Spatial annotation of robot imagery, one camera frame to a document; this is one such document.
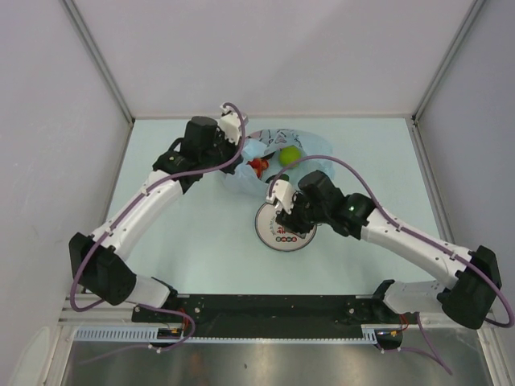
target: white wall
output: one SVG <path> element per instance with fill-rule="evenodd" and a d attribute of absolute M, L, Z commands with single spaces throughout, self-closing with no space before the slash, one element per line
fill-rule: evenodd
<path fill-rule="evenodd" d="M 412 113 L 472 0 L 77 0 L 136 117 Z"/>
<path fill-rule="evenodd" d="M 515 306 L 515 2 L 485 7 L 420 122 L 456 241 L 492 248 Z M 506 320 L 502 307 L 499 318 Z M 506 331 L 515 354 L 515 331 Z"/>
<path fill-rule="evenodd" d="M 0 47 L 0 384 L 7 384 L 34 333 L 56 324 L 71 283 L 68 240 L 100 223 L 129 126 L 57 0 L 4 2 Z"/>

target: white table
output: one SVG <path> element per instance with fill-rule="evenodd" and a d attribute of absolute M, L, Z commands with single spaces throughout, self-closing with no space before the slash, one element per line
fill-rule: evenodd
<path fill-rule="evenodd" d="M 140 188 L 155 159 L 185 120 L 136 121 L 109 215 Z M 292 128 L 323 136 L 334 155 L 353 165 L 392 213 L 438 235 L 406 123 L 402 119 L 252 119 L 248 131 Z M 344 168 L 334 179 L 343 193 L 364 192 Z M 254 231 L 264 199 L 225 189 L 220 173 L 205 175 L 166 209 L 134 248 L 127 264 L 181 293 L 371 294 L 384 279 L 423 281 L 418 267 L 375 245 L 319 227 L 304 249 L 281 253 Z"/>

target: red toy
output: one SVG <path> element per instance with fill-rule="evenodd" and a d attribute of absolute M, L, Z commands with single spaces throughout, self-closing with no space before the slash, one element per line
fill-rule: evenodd
<path fill-rule="evenodd" d="M 269 163 L 264 158 L 255 158 L 252 161 L 247 162 L 247 165 L 251 165 L 256 176 L 260 179 L 263 175 L 263 171 L 268 169 Z"/>

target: bag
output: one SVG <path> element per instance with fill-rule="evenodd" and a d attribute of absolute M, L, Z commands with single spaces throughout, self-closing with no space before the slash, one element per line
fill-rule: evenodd
<path fill-rule="evenodd" d="M 268 187 L 266 180 L 282 169 L 278 161 L 279 150 L 288 146 L 297 147 L 303 157 L 306 155 L 332 154 L 332 147 L 329 142 L 313 133 L 294 129 L 257 131 L 245 139 L 241 152 L 244 162 L 236 167 L 234 175 L 224 176 L 225 187 L 230 191 L 257 195 L 264 199 Z M 270 156 L 270 154 L 272 154 L 271 158 L 267 159 L 269 167 L 263 171 L 262 177 L 259 179 L 254 169 L 247 162 L 255 158 Z M 301 162 L 287 170 L 285 174 L 288 176 L 290 183 L 298 189 L 300 179 L 315 170 L 321 170 L 329 178 L 334 178 L 332 162 L 326 159 L 310 159 Z"/>

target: reflective metal surface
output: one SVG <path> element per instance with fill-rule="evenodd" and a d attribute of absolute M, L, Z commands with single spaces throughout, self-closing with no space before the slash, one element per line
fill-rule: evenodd
<path fill-rule="evenodd" d="M 427 349 L 420 332 L 406 332 L 403 346 Z M 371 346 L 334 344 L 190 343 L 160 355 L 135 348 L 90 364 L 84 359 L 122 347 L 76 342 L 63 385 L 352 386 L 491 385 L 475 331 L 429 331 L 454 371 L 409 352 L 382 355 Z"/>

